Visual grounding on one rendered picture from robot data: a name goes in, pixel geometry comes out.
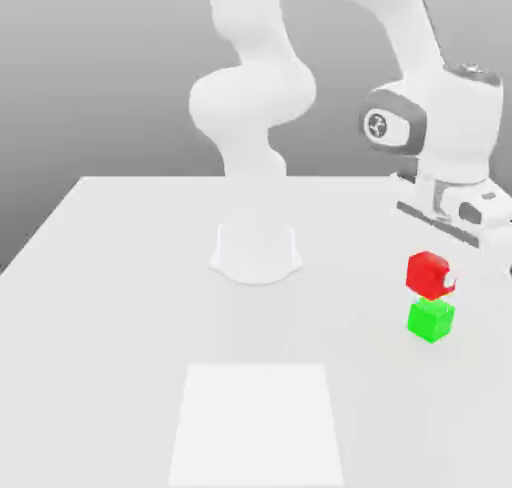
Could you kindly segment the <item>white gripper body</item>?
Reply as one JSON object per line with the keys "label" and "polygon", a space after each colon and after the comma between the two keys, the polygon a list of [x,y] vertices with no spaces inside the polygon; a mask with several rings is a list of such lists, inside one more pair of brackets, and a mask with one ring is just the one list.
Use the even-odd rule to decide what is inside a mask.
{"label": "white gripper body", "polygon": [[388,202],[388,241],[405,257],[422,251],[443,257],[459,281],[512,280],[512,236],[484,235],[475,246],[445,225],[420,218],[395,196]]}

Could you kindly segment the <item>small red cube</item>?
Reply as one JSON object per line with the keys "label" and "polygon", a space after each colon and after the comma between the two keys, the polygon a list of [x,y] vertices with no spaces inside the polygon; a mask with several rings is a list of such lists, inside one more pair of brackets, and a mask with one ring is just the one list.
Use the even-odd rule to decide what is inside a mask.
{"label": "small red cube", "polygon": [[450,269],[449,262],[430,251],[418,252],[409,257],[406,272],[406,286],[418,295],[436,300],[450,293],[444,293],[441,286],[443,274]]}

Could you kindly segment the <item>small green cube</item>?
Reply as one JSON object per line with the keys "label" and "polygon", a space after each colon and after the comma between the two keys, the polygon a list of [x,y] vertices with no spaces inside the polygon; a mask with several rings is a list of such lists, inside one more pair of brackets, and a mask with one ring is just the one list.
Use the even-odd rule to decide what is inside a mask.
{"label": "small green cube", "polygon": [[420,297],[410,306],[407,329],[429,343],[447,336],[452,329],[455,307],[442,300]]}

